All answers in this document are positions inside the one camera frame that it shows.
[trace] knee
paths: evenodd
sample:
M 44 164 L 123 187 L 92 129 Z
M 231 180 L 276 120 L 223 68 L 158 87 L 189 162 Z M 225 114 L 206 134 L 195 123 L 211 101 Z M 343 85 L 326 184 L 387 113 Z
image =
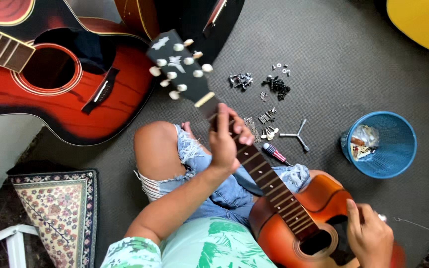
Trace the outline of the knee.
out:
M 139 128 L 134 135 L 134 146 L 152 140 L 163 141 L 177 138 L 176 128 L 166 121 L 155 121 Z

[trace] floor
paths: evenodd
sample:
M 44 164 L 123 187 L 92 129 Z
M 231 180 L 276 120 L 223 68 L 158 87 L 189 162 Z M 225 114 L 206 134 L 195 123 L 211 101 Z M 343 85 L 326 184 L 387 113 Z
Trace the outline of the floor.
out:
M 271 70 L 277 63 L 289 65 L 292 75 L 284 81 L 292 90 L 285 100 L 277 101 L 270 94 L 262 102 L 259 94 L 268 89 L 261 81 L 270 74 L 283 77 L 279 69 Z M 288 137 L 276 137 L 271 143 L 290 163 L 327 171 L 356 201 L 387 215 L 396 240 L 407 253 L 407 267 L 419 264 L 429 249 L 429 231 L 393 217 L 429 228 L 428 50 L 390 27 L 372 0 L 249 0 L 213 66 L 208 75 L 211 90 L 242 117 L 256 118 L 275 106 L 277 119 L 272 126 L 284 133 L 294 133 L 301 120 L 307 119 L 302 137 L 310 152 L 304 153 Z M 226 79 L 238 71 L 254 76 L 253 85 L 244 93 L 230 88 Z M 341 133 L 372 111 L 402 115 L 417 134 L 417 156 L 396 178 L 369 178 L 340 151 Z M 208 124 L 201 114 L 187 100 L 171 100 L 166 89 L 158 88 L 115 139 L 73 147 L 47 131 L 30 156 L 99 170 L 97 267 L 108 246 L 122 238 L 148 204 L 133 172 L 132 137 L 136 129 L 155 120 L 191 121 L 194 135 L 207 145 Z

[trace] person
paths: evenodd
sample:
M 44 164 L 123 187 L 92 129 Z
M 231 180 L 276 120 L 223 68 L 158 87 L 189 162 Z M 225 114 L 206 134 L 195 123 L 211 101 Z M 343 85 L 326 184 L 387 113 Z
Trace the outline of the person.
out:
M 236 159 L 229 117 L 239 143 L 251 145 L 251 132 L 225 104 L 218 106 L 217 132 L 209 133 L 211 153 L 194 140 L 189 122 L 155 122 L 136 132 L 137 175 L 151 203 L 109 247 L 103 268 L 276 267 L 248 229 L 259 189 Z M 310 181 L 304 166 L 274 169 L 292 192 Z M 349 245 L 360 265 L 389 267 L 390 227 L 369 205 L 346 205 Z

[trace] guitar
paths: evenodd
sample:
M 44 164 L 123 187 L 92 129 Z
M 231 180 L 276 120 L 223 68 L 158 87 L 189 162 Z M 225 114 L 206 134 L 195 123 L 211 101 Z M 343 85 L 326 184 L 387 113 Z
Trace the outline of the guitar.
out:
M 386 8 L 390 21 L 410 39 L 429 49 L 428 0 L 380 0 L 380 11 Z
M 152 91 L 147 47 L 64 0 L 0 0 L 0 115 L 39 117 L 66 143 L 105 142 Z
M 175 30 L 160 34 L 152 41 L 148 57 L 157 66 L 150 72 L 164 73 L 177 90 L 170 97 L 180 96 L 191 100 L 214 128 L 219 101 L 207 86 L 202 70 L 211 66 L 200 65 L 193 60 Z M 259 245 L 275 263 L 285 267 L 352 267 L 359 263 L 347 242 L 346 199 L 350 194 L 329 177 L 328 174 L 313 174 L 311 183 L 299 194 L 293 195 L 272 170 L 262 154 L 253 145 L 236 143 L 236 157 L 262 189 L 260 198 L 249 216 L 249 221 Z M 402 266 L 402 256 L 394 254 L 392 267 Z
M 122 21 L 150 40 L 160 33 L 155 3 L 152 0 L 114 0 Z

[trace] denim shorts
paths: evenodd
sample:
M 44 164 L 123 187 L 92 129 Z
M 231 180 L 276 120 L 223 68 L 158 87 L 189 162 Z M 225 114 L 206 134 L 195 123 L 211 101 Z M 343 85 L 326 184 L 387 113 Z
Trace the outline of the denim shorts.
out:
M 200 148 L 198 141 L 190 138 L 189 134 L 179 125 L 174 126 L 178 133 L 178 156 L 186 167 L 186 173 L 175 178 L 154 181 L 135 172 L 141 180 L 142 189 L 150 202 L 187 182 L 197 173 L 205 170 L 211 162 L 211 155 L 206 154 Z M 272 169 L 293 193 L 305 187 L 311 180 L 309 170 L 304 165 L 296 164 Z M 198 218 L 222 217 L 249 227 L 248 216 L 254 205 L 253 194 L 262 196 L 263 193 L 246 169 L 241 166 L 199 206 L 186 222 Z

